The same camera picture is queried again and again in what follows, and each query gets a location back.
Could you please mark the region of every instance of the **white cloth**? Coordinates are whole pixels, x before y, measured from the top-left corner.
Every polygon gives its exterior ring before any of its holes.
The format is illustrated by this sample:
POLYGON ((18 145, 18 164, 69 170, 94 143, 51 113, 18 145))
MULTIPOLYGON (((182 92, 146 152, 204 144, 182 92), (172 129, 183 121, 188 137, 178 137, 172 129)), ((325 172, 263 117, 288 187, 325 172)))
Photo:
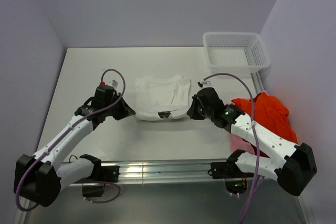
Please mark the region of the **white cloth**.
POLYGON ((189 109, 191 80, 179 74, 169 79, 145 77, 135 80, 136 117, 159 121, 159 112, 170 112, 168 119, 183 118, 189 109))

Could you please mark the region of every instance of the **gray wall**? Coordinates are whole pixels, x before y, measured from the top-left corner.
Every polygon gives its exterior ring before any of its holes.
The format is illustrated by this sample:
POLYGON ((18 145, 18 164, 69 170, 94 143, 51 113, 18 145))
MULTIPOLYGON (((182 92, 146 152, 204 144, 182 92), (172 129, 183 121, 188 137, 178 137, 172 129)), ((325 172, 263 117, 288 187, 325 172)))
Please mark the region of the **gray wall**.
POLYGON ((16 211, 16 160, 37 147, 64 48, 36 0, 0 0, 0 216, 16 211))
POLYGON ((306 189, 317 223, 335 223, 336 0, 277 0, 261 35, 271 57, 262 77, 290 110, 318 173, 306 189))
POLYGON ((259 33, 276 0, 38 0, 67 47, 201 46, 206 31, 259 33))

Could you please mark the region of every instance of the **cable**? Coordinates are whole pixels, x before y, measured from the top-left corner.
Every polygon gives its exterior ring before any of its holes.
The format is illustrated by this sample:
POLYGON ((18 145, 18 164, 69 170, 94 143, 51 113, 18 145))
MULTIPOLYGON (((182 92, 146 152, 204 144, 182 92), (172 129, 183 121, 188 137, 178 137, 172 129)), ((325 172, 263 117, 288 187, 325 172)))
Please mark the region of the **cable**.
POLYGON ((24 183, 24 181, 25 181, 25 179, 26 179, 26 177, 28 176, 28 174, 33 170, 33 168, 35 167, 35 165, 37 165, 44 157, 46 157, 49 153, 50 153, 50 151, 52 151, 62 140, 63 140, 63 138, 65 137, 65 136, 67 136, 68 134, 69 134, 69 132, 71 132, 79 123, 81 123, 82 121, 84 121, 84 120, 86 120, 88 117, 90 117, 90 116, 93 116, 93 115, 96 115, 96 114, 99 114, 99 113, 102 113, 102 112, 104 112, 104 111, 106 111, 106 110, 108 110, 108 109, 110 109, 110 108, 112 108, 113 106, 115 106, 120 100, 121 100, 121 98, 123 97, 123 95, 124 95, 124 93, 125 93, 125 89, 126 89, 126 82, 125 82, 125 78, 124 78, 124 76, 119 72, 119 71, 117 71, 117 70, 115 70, 115 69, 112 69, 112 68, 110 68, 110 69, 107 69, 107 70, 105 70, 104 71, 104 73, 102 74, 102 76, 101 76, 101 81, 103 81, 103 78, 104 78, 104 75, 107 73, 107 72, 109 72, 109 71, 113 71, 113 72, 116 72, 120 77, 121 77, 121 79, 122 79, 122 82, 123 82, 123 89, 122 89, 122 92, 121 92, 121 94, 120 94, 120 96, 118 97, 118 99, 114 102, 114 103, 112 103, 111 105, 109 105, 109 106, 107 106, 107 107, 105 107, 105 108, 103 108, 103 109, 100 109, 100 110, 97 110, 97 111, 94 111, 94 112, 92 112, 92 113, 90 113, 90 114, 88 114, 88 115, 86 115, 86 116, 83 116, 81 119, 79 119, 79 120, 77 120, 72 126, 70 126, 69 128, 67 128, 63 133, 62 133, 62 135, 60 136, 60 137, 58 137, 57 139, 56 139, 56 141, 53 143, 53 144, 51 144, 50 145, 50 147, 39 157, 39 158, 37 158, 34 162, 33 162, 33 164, 30 166, 30 167, 28 167, 28 169, 25 171, 25 173, 23 174, 23 176, 22 176, 22 178, 21 178, 21 180, 20 180, 20 182, 19 182, 19 184, 17 185, 17 188, 16 188, 16 193, 15 193, 15 204, 16 204, 16 206, 17 206, 17 208, 19 209, 19 210, 21 210, 21 211, 23 211, 23 212, 28 212, 28 211, 31 211, 31 210, 33 210, 33 209, 35 209, 37 206, 38 206, 38 204, 36 204, 36 205, 34 205, 34 206, 32 206, 31 208, 24 208, 23 206, 21 206, 21 204, 20 204, 20 199, 19 199, 19 196, 20 196, 20 191, 21 191, 21 188, 22 188, 22 185, 23 185, 23 183, 24 183))
POLYGON ((72 158, 72 157, 75 157, 76 160, 78 160, 78 157, 76 157, 75 155, 71 155, 71 156, 69 157, 69 163, 71 163, 71 158, 72 158))
POLYGON ((212 77, 215 77, 215 76, 230 76, 230 77, 233 77, 235 79, 237 79, 247 90, 249 96, 250 96, 250 100, 251 100, 251 105, 252 105, 252 110, 251 110, 251 128, 252 128, 252 131, 253 131, 253 136, 256 140, 256 147, 257 147, 257 160, 256 160, 256 167, 255 167, 255 170, 254 170, 254 175, 253 175, 253 180, 252 180, 252 185, 251 185, 251 190, 250 190, 250 193, 248 195, 248 198, 245 202, 245 205, 244 207, 242 208, 241 212, 240 212, 240 217, 239 217, 239 221, 238 223, 241 224, 244 222, 244 219, 247 215, 247 211, 248 211, 248 208, 251 204, 251 200, 253 198, 253 194, 254 194, 254 191, 255 191, 255 188, 256 188, 256 184, 257 184, 257 178, 258 178, 258 169, 259 169, 259 160, 260 160, 260 147, 259 147, 259 140, 258 140, 258 136, 257 136, 257 132, 256 132, 256 129, 254 127, 254 112, 255 112, 255 104, 254 104, 254 100, 253 100, 253 96, 252 96, 252 93, 250 91, 250 89, 248 88, 248 86, 242 81, 242 79, 240 79, 239 77, 233 75, 233 74, 230 74, 230 73, 215 73, 215 74, 212 74, 206 78, 204 78, 204 81, 212 78, 212 77))
POLYGON ((108 200, 102 200, 102 201, 97 201, 97 200, 92 200, 92 199, 88 199, 88 198, 84 198, 85 200, 91 202, 91 203, 96 203, 96 204, 103 204, 103 203, 108 203, 108 202, 111 202, 113 200, 115 200, 121 193, 121 188, 120 186, 118 186, 117 184, 115 183, 112 183, 112 182, 100 182, 100 181, 90 181, 90 183, 100 183, 100 184, 107 184, 107 185, 111 185, 111 186, 114 186, 118 189, 118 192, 117 194, 111 198, 111 199, 108 199, 108 200))

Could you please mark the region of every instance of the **robotic arm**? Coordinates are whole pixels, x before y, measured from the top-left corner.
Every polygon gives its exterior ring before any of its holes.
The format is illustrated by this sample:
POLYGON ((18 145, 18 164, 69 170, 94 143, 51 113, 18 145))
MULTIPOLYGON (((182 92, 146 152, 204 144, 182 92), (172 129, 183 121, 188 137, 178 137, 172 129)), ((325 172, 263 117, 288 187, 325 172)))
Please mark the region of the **robotic arm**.
MULTIPOLYGON (((234 105, 224 105, 212 87, 203 87, 193 96, 187 115, 193 120, 210 119, 217 127, 256 145, 250 116, 234 105)), ((284 140, 260 124, 254 124, 260 150, 269 156, 260 157, 258 174, 277 181, 285 191, 299 196, 317 172, 311 147, 284 140)), ((255 155, 236 150, 226 162, 212 163, 212 177, 253 173, 255 165, 255 155)))
POLYGON ((90 155, 82 155, 75 162, 61 166, 63 160, 76 147, 76 145, 88 134, 94 131, 99 124, 103 123, 108 116, 121 120, 135 112, 126 104, 123 98, 102 113, 94 114, 82 120, 76 126, 75 122, 94 111, 101 110, 115 103, 120 98, 114 87, 104 83, 96 88, 94 97, 89 98, 84 105, 79 107, 75 116, 72 117, 67 126, 46 146, 38 150, 33 156, 22 155, 16 162, 14 192, 24 173, 32 164, 44 156, 29 172, 19 190, 19 195, 32 200, 39 205, 47 207, 51 205, 68 185, 82 179, 89 178, 99 180, 101 172, 101 160, 90 155), (68 129, 71 131, 49 152, 60 136, 68 129))

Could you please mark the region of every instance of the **red cloth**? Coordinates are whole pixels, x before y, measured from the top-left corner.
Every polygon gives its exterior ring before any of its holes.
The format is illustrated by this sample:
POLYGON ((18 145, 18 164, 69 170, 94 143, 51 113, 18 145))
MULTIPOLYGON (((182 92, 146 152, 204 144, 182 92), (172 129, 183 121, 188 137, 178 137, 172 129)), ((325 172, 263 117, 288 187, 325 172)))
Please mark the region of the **red cloth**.
MULTIPOLYGON (((254 120, 278 136, 297 144, 296 134, 291 129, 287 118, 289 110, 276 97, 272 97, 266 92, 262 92, 254 100, 254 120)), ((237 98, 233 99, 232 102, 251 116, 252 105, 250 100, 237 98)))

